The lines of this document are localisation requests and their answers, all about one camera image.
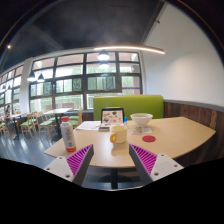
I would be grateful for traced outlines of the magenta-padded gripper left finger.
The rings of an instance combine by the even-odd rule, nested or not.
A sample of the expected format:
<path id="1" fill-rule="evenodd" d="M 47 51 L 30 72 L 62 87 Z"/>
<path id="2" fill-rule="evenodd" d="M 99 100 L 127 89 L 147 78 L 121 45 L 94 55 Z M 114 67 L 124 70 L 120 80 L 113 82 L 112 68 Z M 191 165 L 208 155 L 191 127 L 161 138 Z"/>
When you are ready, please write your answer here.
<path id="1" fill-rule="evenodd" d="M 90 144 L 67 157 L 58 156 L 44 170 L 81 186 L 93 155 L 94 147 Z"/>

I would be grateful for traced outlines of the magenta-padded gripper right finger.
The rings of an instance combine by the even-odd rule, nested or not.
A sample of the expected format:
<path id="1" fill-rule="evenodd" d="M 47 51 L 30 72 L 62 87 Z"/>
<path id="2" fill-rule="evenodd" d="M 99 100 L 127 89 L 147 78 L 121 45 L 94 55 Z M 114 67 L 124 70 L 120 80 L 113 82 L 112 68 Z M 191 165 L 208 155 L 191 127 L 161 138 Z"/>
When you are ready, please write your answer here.
<path id="1" fill-rule="evenodd" d="M 166 154 L 152 153 L 140 146 L 129 145 L 129 154 L 144 185 L 183 169 Z"/>

